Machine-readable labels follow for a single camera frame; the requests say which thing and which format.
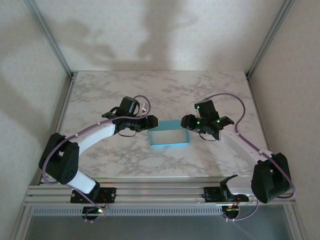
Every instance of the light blue box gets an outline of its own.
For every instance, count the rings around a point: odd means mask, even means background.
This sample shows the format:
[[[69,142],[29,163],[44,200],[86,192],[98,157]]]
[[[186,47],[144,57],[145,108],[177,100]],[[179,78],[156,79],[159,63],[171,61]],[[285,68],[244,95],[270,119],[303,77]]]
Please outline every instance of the light blue box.
[[[149,130],[150,144],[153,147],[187,145],[189,131],[183,128],[181,120],[160,121],[159,126]]]

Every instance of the marble tabletop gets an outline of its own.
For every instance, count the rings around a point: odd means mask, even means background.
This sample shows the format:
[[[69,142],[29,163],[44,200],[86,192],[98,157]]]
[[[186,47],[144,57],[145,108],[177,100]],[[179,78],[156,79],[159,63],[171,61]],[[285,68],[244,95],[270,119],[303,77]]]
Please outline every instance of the marble tabletop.
[[[150,114],[165,121],[194,114],[194,103],[222,92],[244,101],[247,112],[239,129],[249,140],[266,147],[245,74],[240,71],[80,71],[60,132],[68,136],[104,120],[101,115],[118,106],[124,96],[145,95],[151,102]],[[213,102],[220,116],[236,122],[242,114],[235,98],[219,96]],[[232,131],[233,125],[226,129]],[[152,147],[147,131],[134,137],[114,135],[87,149],[80,156],[79,167],[95,178],[250,173],[247,163],[228,146],[220,141],[204,141],[195,132],[190,132],[188,145],[164,147]]]

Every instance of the white marble surface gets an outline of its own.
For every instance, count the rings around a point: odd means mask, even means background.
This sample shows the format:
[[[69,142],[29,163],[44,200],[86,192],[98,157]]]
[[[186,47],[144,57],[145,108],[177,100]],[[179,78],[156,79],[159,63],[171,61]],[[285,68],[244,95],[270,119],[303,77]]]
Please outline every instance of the white marble surface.
[[[101,121],[101,115],[118,106],[124,96],[145,95],[151,102],[150,114],[163,121],[194,114],[194,103],[221,92],[242,98],[247,113],[239,129],[257,145],[265,147],[245,74],[240,71],[80,71],[60,132],[74,134]],[[242,114],[235,98],[219,96],[213,102],[220,116],[227,115],[236,122]],[[87,149],[80,156],[79,166],[84,173],[97,178],[250,173],[246,162],[233,150],[219,141],[204,141],[195,132],[190,132],[188,145],[156,148],[150,146],[147,131],[130,138],[115,135]]]

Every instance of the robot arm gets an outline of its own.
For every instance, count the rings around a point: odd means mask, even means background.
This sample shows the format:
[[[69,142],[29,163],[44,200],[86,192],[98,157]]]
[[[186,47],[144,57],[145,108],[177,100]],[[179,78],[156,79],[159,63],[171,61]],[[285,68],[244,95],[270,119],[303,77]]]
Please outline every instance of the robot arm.
[[[134,114],[137,107],[139,108],[138,113]],[[68,140],[62,144],[48,161],[45,172],[60,184],[78,189],[92,201],[95,201],[99,193],[100,184],[79,170],[79,156],[95,143],[126,128],[141,132],[157,127],[158,119],[155,116],[142,116],[143,107],[140,106],[136,99],[124,97],[119,107],[114,107],[110,112],[102,115],[102,117],[110,119],[109,123],[101,125],[98,123],[99,127],[92,128],[73,140]],[[66,137],[59,133],[51,135],[39,162],[40,169],[43,169],[48,155],[65,139]]]
[[[288,161],[282,153],[250,146],[240,137],[240,134],[223,130],[225,126],[234,124],[227,116],[219,117],[211,100],[203,100],[194,105],[197,113],[186,115],[181,120],[181,126],[199,134],[210,134],[216,140],[228,145],[250,168],[249,176],[233,175],[220,183],[220,194],[228,199],[235,195],[256,196],[262,203],[279,197],[291,189],[283,174],[267,159],[271,158],[290,178]]]

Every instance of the white wall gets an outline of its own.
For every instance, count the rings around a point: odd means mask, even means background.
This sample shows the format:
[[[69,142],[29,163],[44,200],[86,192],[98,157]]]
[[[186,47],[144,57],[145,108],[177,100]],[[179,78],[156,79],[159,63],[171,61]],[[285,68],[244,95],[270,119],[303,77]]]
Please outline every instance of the white wall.
[[[311,240],[320,236],[319,13],[319,0],[296,0],[251,80],[270,147],[288,158]]]
[[[74,71],[247,71],[284,0],[37,0]]]
[[[22,0],[0,7],[0,239],[9,239],[66,75]]]

